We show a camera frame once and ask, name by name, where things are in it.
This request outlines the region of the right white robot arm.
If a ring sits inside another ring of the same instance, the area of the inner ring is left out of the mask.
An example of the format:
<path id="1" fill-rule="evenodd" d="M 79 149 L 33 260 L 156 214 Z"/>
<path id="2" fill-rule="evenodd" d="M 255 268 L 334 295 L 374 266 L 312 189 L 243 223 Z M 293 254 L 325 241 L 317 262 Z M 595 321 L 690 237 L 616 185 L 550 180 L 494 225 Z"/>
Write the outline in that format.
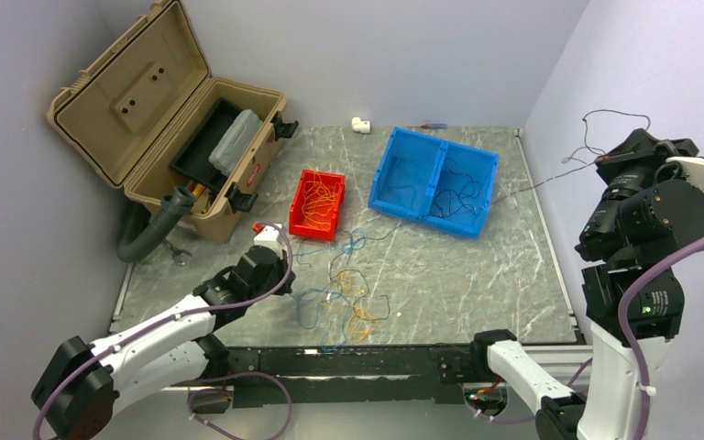
<path id="1" fill-rule="evenodd" d="M 587 393 L 555 379 L 512 332 L 474 336 L 470 372 L 510 385 L 533 413 L 540 438 L 644 437 L 655 372 L 679 332 L 685 307 L 672 270 L 675 256 L 704 237 L 704 192 L 681 166 L 698 153 L 688 138 L 658 139 L 637 128 L 594 161 L 606 187 L 576 247 L 587 262 L 582 271 L 592 332 Z"/>

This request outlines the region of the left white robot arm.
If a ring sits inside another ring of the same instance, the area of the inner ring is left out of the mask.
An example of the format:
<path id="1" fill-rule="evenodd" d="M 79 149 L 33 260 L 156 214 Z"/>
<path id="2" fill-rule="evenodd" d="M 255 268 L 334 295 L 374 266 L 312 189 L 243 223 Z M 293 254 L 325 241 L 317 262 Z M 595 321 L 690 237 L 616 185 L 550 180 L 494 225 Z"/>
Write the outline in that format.
<path id="1" fill-rule="evenodd" d="M 38 409 L 32 438 L 47 425 L 56 439 L 91 439 L 126 407 L 166 387 L 216 384 L 228 351 L 215 331 L 254 304 L 289 293 L 294 279 L 291 245 L 255 245 L 145 322 L 91 343 L 63 341 L 30 394 Z"/>

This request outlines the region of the white pipe elbow fitting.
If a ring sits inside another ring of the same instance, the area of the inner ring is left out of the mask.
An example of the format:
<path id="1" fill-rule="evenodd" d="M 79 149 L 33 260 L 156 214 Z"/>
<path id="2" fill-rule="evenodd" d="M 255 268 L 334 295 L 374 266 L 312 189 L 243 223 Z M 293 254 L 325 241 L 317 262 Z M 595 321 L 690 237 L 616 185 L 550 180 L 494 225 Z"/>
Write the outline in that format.
<path id="1" fill-rule="evenodd" d="M 359 134 L 368 134 L 371 130 L 371 123 L 359 116 L 354 116 L 351 118 L 350 126 L 355 133 Z"/>

